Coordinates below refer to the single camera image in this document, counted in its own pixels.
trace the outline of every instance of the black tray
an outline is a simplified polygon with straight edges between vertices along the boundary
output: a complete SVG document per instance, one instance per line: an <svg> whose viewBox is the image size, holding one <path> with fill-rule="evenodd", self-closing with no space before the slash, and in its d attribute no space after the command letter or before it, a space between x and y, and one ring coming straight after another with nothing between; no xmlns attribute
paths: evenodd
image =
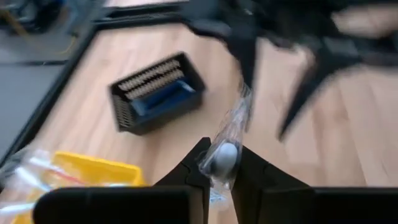
<svg viewBox="0 0 398 224"><path fill-rule="evenodd" d="M149 93L157 91L156 88L150 90L151 87L149 87L148 90L148 84L151 84L156 78L162 77L164 74L175 74L176 72L179 72L187 79L187 82L189 82L195 92L191 93L187 99L179 101L173 105L173 107L167 108L166 110L145 117L138 116L130 105L132 96L129 95L129 93L137 92L136 90L142 89ZM202 103L202 94L205 91L205 84L190 63L188 57L183 52L180 52L113 83L109 87L109 91L111 94L114 117L119 131L143 135L200 107Z"/></svg>

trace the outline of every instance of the clear plastic bag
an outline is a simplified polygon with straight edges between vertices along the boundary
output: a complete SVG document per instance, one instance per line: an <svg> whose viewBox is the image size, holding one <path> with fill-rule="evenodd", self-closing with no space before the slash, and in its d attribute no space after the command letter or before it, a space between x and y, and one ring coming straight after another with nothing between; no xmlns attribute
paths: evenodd
<svg viewBox="0 0 398 224"><path fill-rule="evenodd" d="M52 164L46 150L28 145L12 155L0 168L0 218L29 216L43 194L66 186L82 185L79 176Z"/></svg>
<svg viewBox="0 0 398 224"><path fill-rule="evenodd" d="M217 194L231 190L239 168L243 134L251 114L252 91L242 84L240 95L233 108L221 123L220 130L209 150L199 162L199 170L210 178Z"/></svg>

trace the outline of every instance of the wooden floor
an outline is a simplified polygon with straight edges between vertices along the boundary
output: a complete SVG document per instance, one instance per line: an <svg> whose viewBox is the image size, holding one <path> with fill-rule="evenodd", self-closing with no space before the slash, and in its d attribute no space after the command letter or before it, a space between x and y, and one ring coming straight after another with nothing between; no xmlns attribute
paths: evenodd
<svg viewBox="0 0 398 224"><path fill-rule="evenodd" d="M111 5L149 3L117 0ZM259 43L254 117L244 144L310 184L398 185L398 71L355 67L340 72L308 106L285 144L275 138L305 54ZM143 137L118 133L107 86L130 72L184 51L204 79L203 107ZM203 136L213 137L234 101L239 73L224 46L184 26L107 30L87 51L36 144L140 166L148 183L168 173ZM234 210L210 223L236 223Z"/></svg>

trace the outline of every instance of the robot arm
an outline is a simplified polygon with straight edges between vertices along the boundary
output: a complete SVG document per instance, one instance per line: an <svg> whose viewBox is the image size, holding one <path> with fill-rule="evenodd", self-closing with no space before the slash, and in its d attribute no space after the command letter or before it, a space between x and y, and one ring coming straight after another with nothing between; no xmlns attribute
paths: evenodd
<svg viewBox="0 0 398 224"><path fill-rule="evenodd" d="M207 224L210 181L197 159L210 147L203 138L152 187L58 189L36 204L35 224ZM343 223L398 220L398 189L311 187L243 147L231 191L239 224Z"/></svg>

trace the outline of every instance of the yellow plastic bin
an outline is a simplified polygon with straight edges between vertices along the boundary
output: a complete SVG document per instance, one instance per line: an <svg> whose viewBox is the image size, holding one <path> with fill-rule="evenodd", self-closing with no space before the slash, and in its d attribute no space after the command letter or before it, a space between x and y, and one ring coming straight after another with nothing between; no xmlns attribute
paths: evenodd
<svg viewBox="0 0 398 224"><path fill-rule="evenodd" d="M53 165L62 168L66 173L77 177L87 186L107 186L122 184L134 187L147 186L139 167L121 162L107 161L70 152L56 152ZM42 180L52 187L69 187L71 183L57 177L51 172L44 172ZM34 190L28 202L36 201L43 192ZM31 224L31 213L17 216L13 224Z"/></svg>

